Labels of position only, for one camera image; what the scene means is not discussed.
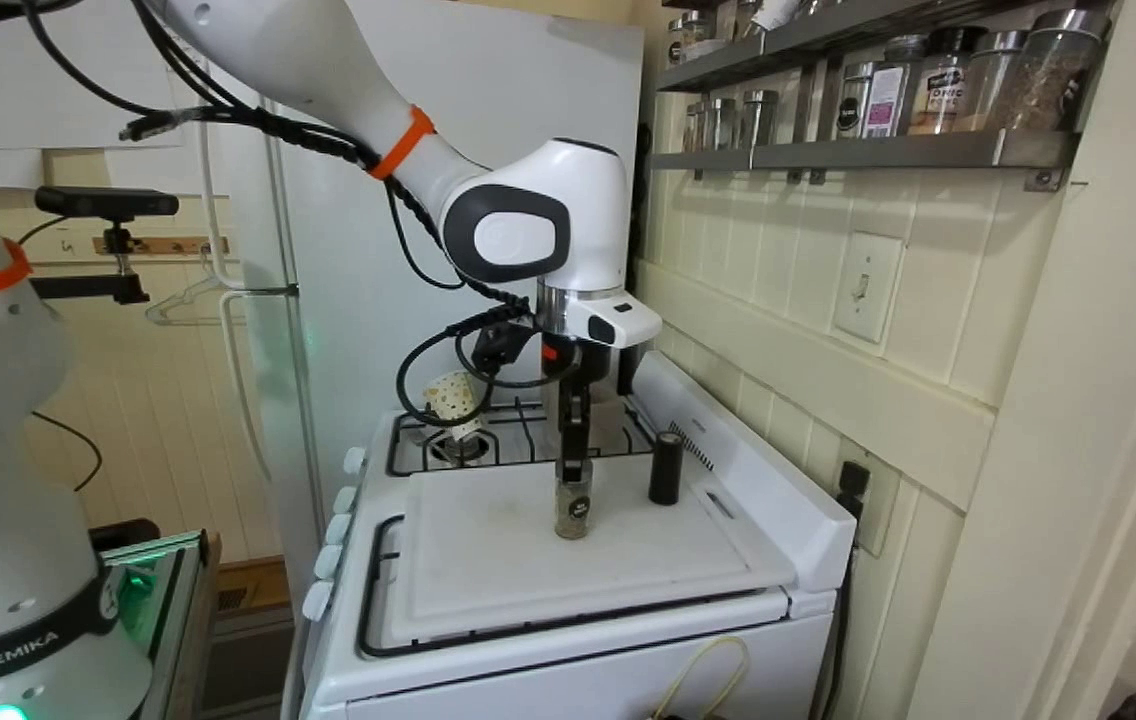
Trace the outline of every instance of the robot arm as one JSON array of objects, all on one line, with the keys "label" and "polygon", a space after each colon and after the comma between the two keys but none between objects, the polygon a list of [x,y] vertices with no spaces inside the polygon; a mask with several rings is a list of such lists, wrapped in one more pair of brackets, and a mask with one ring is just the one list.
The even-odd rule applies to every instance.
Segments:
[{"label": "robot arm", "polygon": [[618,154],[547,141],[485,174],[427,129],[371,62],[344,0],[150,0],[187,45],[248,89],[299,107],[385,155],[459,276],[540,279],[540,327],[632,347],[662,316],[625,293],[627,196]]}]

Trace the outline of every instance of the stove burner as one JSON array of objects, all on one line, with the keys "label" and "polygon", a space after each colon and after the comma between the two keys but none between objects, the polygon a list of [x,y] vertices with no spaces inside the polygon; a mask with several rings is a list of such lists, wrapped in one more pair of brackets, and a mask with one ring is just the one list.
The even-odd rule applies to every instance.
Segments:
[{"label": "stove burner", "polygon": [[479,458],[490,458],[490,442],[485,437],[436,437],[434,442],[434,458],[440,462],[440,465],[472,465],[472,462],[479,462]]}]

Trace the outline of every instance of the white refrigerator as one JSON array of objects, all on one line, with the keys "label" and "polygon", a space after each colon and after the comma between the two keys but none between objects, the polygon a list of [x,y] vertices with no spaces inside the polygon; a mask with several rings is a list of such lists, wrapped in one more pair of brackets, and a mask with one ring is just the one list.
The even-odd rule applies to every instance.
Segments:
[{"label": "white refrigerator", "polygon": [[[636,174],[640,27],[456,0],[350,4],[390,82],[472,159],[495,168],[547,138],[577,138],[618,149]],[[385,190],[351,163],[221,133],[215,178],[251,283],[229,301],[248,347],[251,428],[293,592],[306,592],[350,465],[371,444],[376,419],[401,408],[401,360],[485,301],[407,271]],[[407,214],[404,225],[419,268],[448,279]],[[443,371],[452,360],[436,354],[411,375],[427,379],[434,364]]]}]

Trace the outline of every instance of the toy stove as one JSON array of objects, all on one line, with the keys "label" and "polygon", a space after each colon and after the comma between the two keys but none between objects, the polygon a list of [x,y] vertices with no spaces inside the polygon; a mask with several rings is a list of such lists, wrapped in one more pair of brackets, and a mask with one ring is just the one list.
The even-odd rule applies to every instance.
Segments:
[{"label": "toy stove", "polygon": [[[316,559],[306,717],[803,717],[851,519],[650,354],[597,412],[593,534],[561,542],[547,415],[381,424]],[[650,502],[657,433],[684,437],[681,503]]]}]

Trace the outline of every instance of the metal shelf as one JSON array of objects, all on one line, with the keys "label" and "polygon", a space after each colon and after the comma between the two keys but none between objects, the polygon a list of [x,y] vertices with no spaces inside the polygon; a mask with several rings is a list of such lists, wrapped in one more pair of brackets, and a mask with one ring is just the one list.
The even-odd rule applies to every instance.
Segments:
[{"label": "metal shelf", "polygon": [[769,143],[747,154],[665,154],[650,168],[692,174],[878,174],[878,168],[1021,168],[1028,190],[1061,190],[1077,133],[958,133],[828,143]]},{"label": "metal shelf", "polygon": [[723,45],[709,56],[674,65],[657,89],[662,94],[709,94],[722,85],[769,78],[779,69],[800,69],[822,56],[837,56],[849,50],[883,45],[899,34],[926,34],[947,22],[1012,11],[1041,0],[845,0],[815,18],[795,18],[791,23]]}]

